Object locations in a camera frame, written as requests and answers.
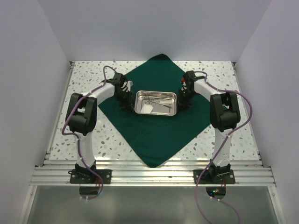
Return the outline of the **steel scissors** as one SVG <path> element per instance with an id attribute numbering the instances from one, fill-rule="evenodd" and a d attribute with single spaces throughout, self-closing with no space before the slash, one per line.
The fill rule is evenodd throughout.
<path id="1" fill-rule="evenodd" d="M 174 101 L 172 100 L 171 104 L 152 103 L 150 105 L 152 105 L 152 106 L 160 105 L 160 106 L 164 106 L 164 107 L 166 107 L 168 109 L 172 109 L 173 108 L 173 103 L 174 103 Z"/>

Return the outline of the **stainless steel tray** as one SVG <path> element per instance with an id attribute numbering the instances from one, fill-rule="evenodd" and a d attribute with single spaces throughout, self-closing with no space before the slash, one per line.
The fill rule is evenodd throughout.
<path id="1" fill-rule="evenodd" d="M 174 116 L 177 113 L 177 95 L 173 92 L 138 91 L 134 111 L 137 114 Z"/>

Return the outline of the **steel tweezers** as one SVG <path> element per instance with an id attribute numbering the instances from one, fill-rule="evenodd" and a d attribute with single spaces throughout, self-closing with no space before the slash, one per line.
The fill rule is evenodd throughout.
<path id="1" fill-rule="evenodd" d="M 154 96 L 153 97 L 155 101 L 167 101 L 167 100 L 173 100 L 175 98 L 174 95 L 161 95 L 161 96 Z"/>

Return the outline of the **green surgical drape cloth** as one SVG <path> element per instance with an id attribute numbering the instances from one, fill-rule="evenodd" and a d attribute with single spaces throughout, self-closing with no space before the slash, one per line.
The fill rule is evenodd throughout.
<path id="1" fill-rule="evenodd" d="M 162 91 L 177 93 L 184 71 L 168 56 L 152 57 L 131 72 L 131 91 Z M 152 114 L 138 114 L 120 108 L 116 98 L 109 98 L 99 109 L 119 131 L 137 156 L 150 168 L 170 159 L 210 123 L 210 103 L 203 96 L 195 96 L 190 108 L 175 112 L 172 107 L 153 106 Z"/>

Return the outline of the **steel forceps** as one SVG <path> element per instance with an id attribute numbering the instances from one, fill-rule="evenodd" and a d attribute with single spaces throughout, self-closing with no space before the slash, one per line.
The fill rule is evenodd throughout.
<path id="1" fill-rule="evenodd" d="M 161 97 L 161 96 L 145 96 L 145 104 L 160 103 L 160 104 L 171 104 L 173 98 Z"/>

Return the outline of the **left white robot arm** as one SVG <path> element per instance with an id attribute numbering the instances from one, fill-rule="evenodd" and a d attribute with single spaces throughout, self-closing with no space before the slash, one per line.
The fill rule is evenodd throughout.
<path id="1" fill-rule="evenodd" d="M 100 86 L 86 92 L 71 95 L 62 135 L 73 135 L 77 142 L 78 160 L 74 176 L 80 176 L 86 183 L 97 178 L 96 160 L 93 155 L 92 133 L 97 124 L 98 106 L 109 98 L 116 98 L 120 108 L 133 109 L 133 82 L 116 72 L 111 79 L 104 79 Z"/>

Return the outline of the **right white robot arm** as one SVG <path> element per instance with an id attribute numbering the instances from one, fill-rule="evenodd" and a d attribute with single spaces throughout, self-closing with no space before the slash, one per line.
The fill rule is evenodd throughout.
<path id="1" fill-rule="evenodd" d="M 241 120 L 237 94 L 220 90 L 207 81 L 207 73 L 187 71 L 182 78 L 182 87 L 178 90 L 177 109 L 191 107 L 192 98 L 203 96 L 210 102 L 210 123 L 215 128 L 214 157 L 208 167 L 208 178 L 219 183 L 230 172 L 230 134 Z"/>

